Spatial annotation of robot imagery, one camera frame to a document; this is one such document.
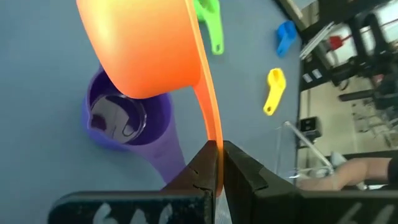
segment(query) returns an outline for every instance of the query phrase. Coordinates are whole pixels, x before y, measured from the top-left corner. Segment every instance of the yellow measuring cup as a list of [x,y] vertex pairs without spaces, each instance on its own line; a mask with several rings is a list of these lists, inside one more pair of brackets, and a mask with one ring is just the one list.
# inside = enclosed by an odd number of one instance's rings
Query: yellow measuring cup
[[271,69],[268,73],[267,82],[269,85],[269,94],[262,110],[266,115],[270,116],[274,114],[286,88],[286,79],[282,69]]

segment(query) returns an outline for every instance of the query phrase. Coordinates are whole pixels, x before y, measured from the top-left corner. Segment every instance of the purple cup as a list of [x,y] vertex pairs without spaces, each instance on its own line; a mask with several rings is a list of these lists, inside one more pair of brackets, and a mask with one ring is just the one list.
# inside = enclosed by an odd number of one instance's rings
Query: purple cup
[[[98,144],[117,151],[132,151],[147,159],[169,183],[185,167],[173,115],[172,100],[168,93],[146,99],[123,99],[102,67],[90,81],[83,102],[82,123],[88,135]],[[121,142],[105,133],[109,125],[91,112],[98,98],[112,98],[112,103],[128,114],[128,122],[140,132]]]

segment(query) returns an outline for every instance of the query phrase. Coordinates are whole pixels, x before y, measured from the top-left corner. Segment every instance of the green measuring cup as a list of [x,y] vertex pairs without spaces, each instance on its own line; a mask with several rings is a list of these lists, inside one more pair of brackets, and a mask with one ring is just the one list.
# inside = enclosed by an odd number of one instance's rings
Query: green measuring cup
[[224,33],[218,0],[193,0],[199,22],[206,22],[210,35],[211,51],[215,55],[224,52]]

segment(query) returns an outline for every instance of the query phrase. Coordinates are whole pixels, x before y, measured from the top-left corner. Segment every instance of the orange measuring cup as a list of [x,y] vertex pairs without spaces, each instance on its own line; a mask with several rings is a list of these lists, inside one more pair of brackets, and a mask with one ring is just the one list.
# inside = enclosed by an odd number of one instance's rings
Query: orange measuring cup
[[148,98],[192,86],[207,137],[218,147],[223,187],[223,135],[216,95],[192,0],[77,0],[88,38],[115,87]]

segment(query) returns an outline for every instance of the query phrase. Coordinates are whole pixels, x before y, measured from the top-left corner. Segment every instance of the blue table surface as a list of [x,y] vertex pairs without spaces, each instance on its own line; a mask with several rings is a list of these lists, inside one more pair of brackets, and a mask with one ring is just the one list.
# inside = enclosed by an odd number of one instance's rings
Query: blue table surface
[[[298,111],[300,43],[275,53],[285,21],[272,1],[221,0],[225,52],[208,54],[224,138],[274,170],[278,128]],[[80,108],[98,59],[74,1],[0,2],[0,223],[45,223],[52,203],[78,190],[158,190],[157,171],[134,154],[96,146]],[[208,33],[201,27],[207,52]],[[262,112],[266,75],[283,69],[287,88],[275,115]],[[189,162],[206,141],[189,88],[172,93],[180,145]],[[295,142],[284,132],[281,167],[292,169]]]

